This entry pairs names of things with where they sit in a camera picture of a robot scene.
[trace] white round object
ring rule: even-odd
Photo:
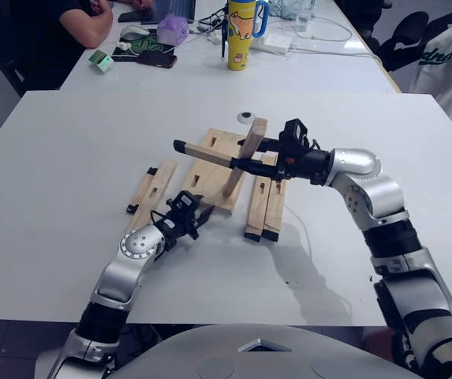
[[[239,122],[245,125],[251,125],[254,122],[256,116],[252,112],[238,113],[237,119]]]

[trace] white table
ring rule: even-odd
[[[223,3],[223,0],[197,0],[196,18],[210,15],[223,6]],[[106,42],[100,47],[105,52],[113,52],[120,31],[127,25],[116,21],[118,15],[129,10],[130,6],[126,4],[115,4],[114,26]],[[349,26],[332,0],[320,0],[316,15]],[[284,24],[275,22],[278,20],[272,19],[273,23],[269,25],[268,31],[283,32],[279,28]],[[303,48],[347,54],[367,51],[354,30],[353,38],[343,43],[313,42],[299,39],[294,33],[290,34],[295,37],[294,43]],[[347,37],[346,31],[322,21],[313,21],[308,34],[326,39]],[[157,89],[169,92],[174,88],[196,88],[203,91],[221,89],[236,92],[255,88],[257,91],[286,92],[395,92],[384,71],[373,58],[369,57],[294,53],[287,58],[251,51],[247,69],[234,72],[229,70],[226,62],[220,58],[220,46],[213,45],[205,37],[195,36],[190,36],[185,44],[177,47],[175,54],[178,56],[178,62],[173,69],[158,69],[135,62],[118,62],[110,72],[102,74],[88,61],[92,51],[85,51],[62,89],[97,91]]]
[[[143,173],[178,159],[174,196],[192,158],[173,139],[199,142],[209,126],[244,133],[240,110],[267,118],[270,137],[299,117],[323,148],[376,152],[452,291],[452,123],[430,96],[221,96],[24,96],[0,130],[1,319],[77,321]],[[157,262],[129,322],[383,325],[370,253],[338,193],[290,181],[280,242],[257,244],[242,238],[252,183],[247,175],[233,216],[216,212],[199,240]]]

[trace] floor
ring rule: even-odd
[[[2,321],[0,320],[0,379],[32,379],[35,360],[39,354],[62,346],[74,324]],[[190,325],[130,325],[121,338],[118,361],[125,365],[156,343],[178,332],[191,328]],[[356,347],[362,345],[362,328],[307,327],[341,340]]]

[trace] person's arm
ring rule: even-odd
[[[152,7],[152,0],[115,0],[116,2],[125,2],[128,4],[133,4],[135,9],[145,9]]]
[[[71,9],[59,17],[59,22],[82,46],[96,49],[108,36],[113,15],[107,0],[98,0],[102,13],[89,16],[81,9]]]

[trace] wooden stick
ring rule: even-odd
[[[262,236],[270,241],[277,242],[282,229],[283,203],[286,196],[286,180],[271,181],[270,195],[267,199],[266,218]]]
[[[181,189],[203,195],[202,204],[214,205],[217,209],[232,213],[245,175],[241,176],[230,196],[225,197],[222,188],[231,173],[231,161],[240,152],[238,142],[244,139],[245,136],[240,134],[209,129],[200,146],[175,141],[175,150],[197,157],[185,176]]]
[[[136,192],[133,195],[133,198],[129,202],[128,208],[125,210],[127,213],[134,215],[136,210],[138,209],[138,205],[141,200],[144,198],[145,193],[148,191],[148,187],[151,185],[152,180],[154,179],[154,175],[157,172],[157,168],[150,167],[147,171],[147,174],[144,175],[144,178],[141,179],[141,183],[136,189]]]
[[[275,165],[274,156],[263,156],[263,163]],[[252,192],[250,210],[248,211],[247,225],[244,236],[259,242],[264,228],[266,218],[267,200],[270,194],[271,179],[264,176],[256,176],[256,184]]]
[[[267,129],[267,120],[264,118],[254,118],[254,122],[248,131],[247,137],[241,146],[240,154],[238,155],[239,159],[249,159],[252,158],[254,153],[257,151],[261,141],[264,138],[264,134],[266,134]],[[235,167],[227,179],[226,184],[223,187],[222,193],[225,197],[230,196],[236,185],[240,181],[241,175],[243,174],[243,170]]]
[[[175,160],[163,160],[129,223],[129,230],[144,227],[150,222],[150,211],[157,208],[176,168],[177,162]]]
[[[216,152],[209,148],[204,148],[203,146],[197,146],[184,141],[175,140],[173,146],[177,152],[228,168],[230,167],[231,159],[233,158],[232,156],[222,154],[221,152]]]

